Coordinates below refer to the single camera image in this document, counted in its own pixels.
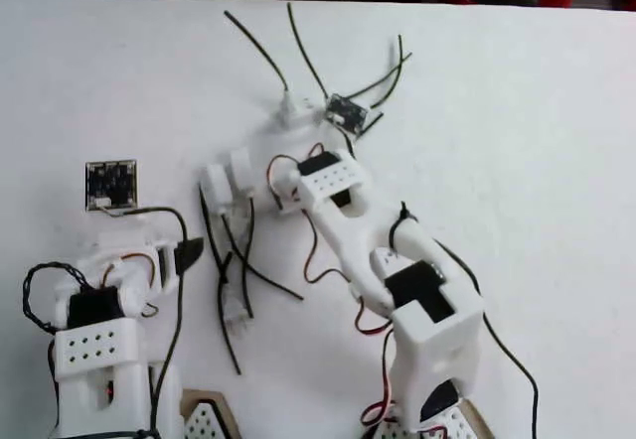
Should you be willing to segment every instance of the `connector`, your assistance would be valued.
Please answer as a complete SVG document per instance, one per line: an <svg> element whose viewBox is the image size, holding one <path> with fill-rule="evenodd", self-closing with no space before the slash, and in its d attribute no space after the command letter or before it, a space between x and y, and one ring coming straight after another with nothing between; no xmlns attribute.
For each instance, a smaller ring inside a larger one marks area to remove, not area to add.
<svg viewBox="0 0 636 439"><path fill-rule="evenodd" d="M222 301L224 308L223 321L226 322L230 333L240 336L242 332L247 330L249 314L242 301L238 298L232 284L228 284L224 289Z"/></svg>
<svg viewBox="0 0 636 439"><path fill-rule="evenodd" d="M232 188L226 170L221 164L206 166L201 177L201 190L211 213L225 214L232 207Z"/></svg>
<svg viewBox="0 0 636 439"><path fill-rule="evenodd" d="M286 91L280 102L278 118L285 129L295 129L318 123L324 112L324 108L316 107L307 98L296 98Z"/></svg>

